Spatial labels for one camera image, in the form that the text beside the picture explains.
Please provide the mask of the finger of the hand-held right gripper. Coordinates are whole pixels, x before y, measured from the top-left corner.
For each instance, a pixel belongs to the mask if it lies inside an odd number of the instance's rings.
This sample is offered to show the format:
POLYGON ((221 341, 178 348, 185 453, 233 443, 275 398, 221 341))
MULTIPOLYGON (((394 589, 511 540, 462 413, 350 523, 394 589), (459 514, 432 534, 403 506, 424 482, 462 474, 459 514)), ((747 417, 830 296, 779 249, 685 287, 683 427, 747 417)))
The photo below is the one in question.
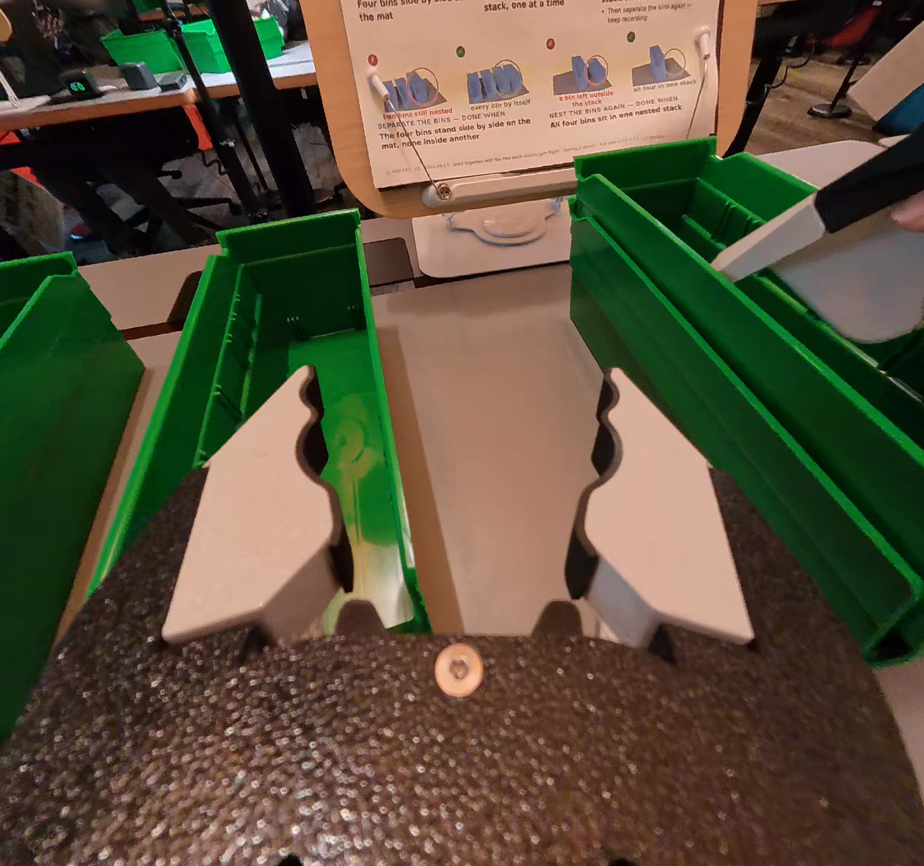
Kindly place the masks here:
POLYGON ((891 210, 923 191, 915 130, 721 251, 712 267, 736 283, 772 271, 841 336, 879 343, 922 325, 923 234, 891 210))

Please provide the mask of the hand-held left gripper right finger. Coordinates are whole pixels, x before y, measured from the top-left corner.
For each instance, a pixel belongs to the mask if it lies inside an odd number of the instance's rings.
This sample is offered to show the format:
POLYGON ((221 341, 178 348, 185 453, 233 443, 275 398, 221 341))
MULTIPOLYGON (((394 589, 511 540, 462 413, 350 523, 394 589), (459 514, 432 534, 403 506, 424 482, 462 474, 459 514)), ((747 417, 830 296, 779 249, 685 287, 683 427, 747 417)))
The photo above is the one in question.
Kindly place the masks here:
POLYGON ((637 387, 603 375, 591 453, 565 559, 590 633, 653 648, 663 627, 733 644, 755 638, 710 466, 637 387))

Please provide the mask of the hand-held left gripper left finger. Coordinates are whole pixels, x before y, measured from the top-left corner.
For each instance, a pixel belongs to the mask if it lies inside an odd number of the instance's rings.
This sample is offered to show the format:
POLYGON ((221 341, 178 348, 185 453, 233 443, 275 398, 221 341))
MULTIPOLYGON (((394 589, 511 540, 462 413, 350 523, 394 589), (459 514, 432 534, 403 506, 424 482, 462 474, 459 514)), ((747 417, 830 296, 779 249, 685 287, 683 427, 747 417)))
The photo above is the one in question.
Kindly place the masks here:
POLYGON ((316 369, 296 370, 206 462, 163 639, 257 628, 296 641, 355 569, 328 449, 316 369))

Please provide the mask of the green plastic bin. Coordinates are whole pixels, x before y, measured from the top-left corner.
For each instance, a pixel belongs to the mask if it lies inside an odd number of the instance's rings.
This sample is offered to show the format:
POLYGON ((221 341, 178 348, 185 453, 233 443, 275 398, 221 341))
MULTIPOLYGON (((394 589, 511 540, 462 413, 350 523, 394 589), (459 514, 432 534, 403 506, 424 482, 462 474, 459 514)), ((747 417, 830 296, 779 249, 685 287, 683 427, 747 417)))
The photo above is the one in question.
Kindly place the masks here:
POLYGON ((187 71, 176 44, 163 29, 126 35, 116 28, 100 44, 118 66, 144 63, 156 76, 187 71))
POLYGON ((922 579, 848 495, 591 220, 571 223, 570 312, 713 467, 728 472, 873 666, 922 657, 922 579))
POLYGON ((144 373, 70 253, 1 266, 1 737, 40 679, 144 373))
POLYGON ((730 284, 711 269, 737 239, 817 188, 761 159, 721 159, 714 140, 581 157, 572 200, 574 279, 641 332, 667 337, 661 308, 706 345, 793 436, 847 434, 847 414, 922 445, 922 329, 879 344, 841 338, 779 276, 730 284))
POLYGON ((431 632, 374 322, 359 213, 226 230, 204 265, 88 595, 191 470, 302 366, 320 383, 336 491, 353 550, 353 595, 385 627, 431 632))

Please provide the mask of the black office chair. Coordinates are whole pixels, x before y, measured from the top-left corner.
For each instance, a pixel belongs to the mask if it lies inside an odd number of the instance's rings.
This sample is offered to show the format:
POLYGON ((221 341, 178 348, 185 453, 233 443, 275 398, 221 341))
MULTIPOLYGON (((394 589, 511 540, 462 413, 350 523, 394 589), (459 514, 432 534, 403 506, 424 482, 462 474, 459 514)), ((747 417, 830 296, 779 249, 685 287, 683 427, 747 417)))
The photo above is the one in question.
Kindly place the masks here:
POLYGON ((160 180, 202 229, 218 231, 248 224, 237 191, 214 150, 167 163, 160 180))

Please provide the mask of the printed instruction sheet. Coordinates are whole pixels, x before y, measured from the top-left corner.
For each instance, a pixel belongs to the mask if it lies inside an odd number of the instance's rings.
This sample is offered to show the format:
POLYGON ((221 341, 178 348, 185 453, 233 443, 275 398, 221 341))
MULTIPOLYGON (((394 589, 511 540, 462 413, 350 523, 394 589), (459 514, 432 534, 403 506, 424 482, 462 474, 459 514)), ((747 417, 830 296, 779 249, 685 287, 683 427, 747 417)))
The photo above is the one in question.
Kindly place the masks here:
POLYGON ((721 0, 341 0, 378 190, 710 137, 721 0))

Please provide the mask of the black tripod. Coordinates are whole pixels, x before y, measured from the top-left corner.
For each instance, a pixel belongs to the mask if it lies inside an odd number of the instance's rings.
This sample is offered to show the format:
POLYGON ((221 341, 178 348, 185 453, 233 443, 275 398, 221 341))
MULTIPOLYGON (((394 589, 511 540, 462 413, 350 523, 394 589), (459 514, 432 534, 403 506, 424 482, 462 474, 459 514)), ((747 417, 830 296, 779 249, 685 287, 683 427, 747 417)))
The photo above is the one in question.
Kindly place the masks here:
MULTIPOLYGON (((158 0, 165 14, 165 27, 199 92, 198 108, 214 150, 252 224, 268 217, 250 179, 238 160, 235 146, 215 108, 214 100, 196 67, 179 21, 168 0, 158 0)), ((268 163, 287 217, 312 215, 318 202, 306 167, 284 118, 280 94, 274 86, 246 0, 206 0, 214 26, 228 58, 257 139, 268 163)))

